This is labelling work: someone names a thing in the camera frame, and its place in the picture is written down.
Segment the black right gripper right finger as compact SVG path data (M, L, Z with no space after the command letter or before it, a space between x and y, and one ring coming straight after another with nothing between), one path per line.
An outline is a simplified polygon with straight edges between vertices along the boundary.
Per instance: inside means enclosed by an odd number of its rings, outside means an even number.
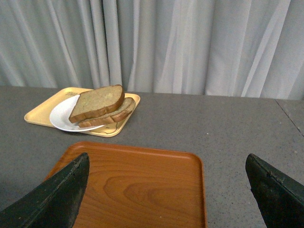
M245 165L251 192L268 228L304 226L304 186L254 154Z

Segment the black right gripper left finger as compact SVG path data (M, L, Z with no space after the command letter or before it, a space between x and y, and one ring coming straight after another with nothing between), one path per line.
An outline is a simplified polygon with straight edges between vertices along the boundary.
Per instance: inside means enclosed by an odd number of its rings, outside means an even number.
M71 228L86 191L89 156L68 165L0 213L2 228Z

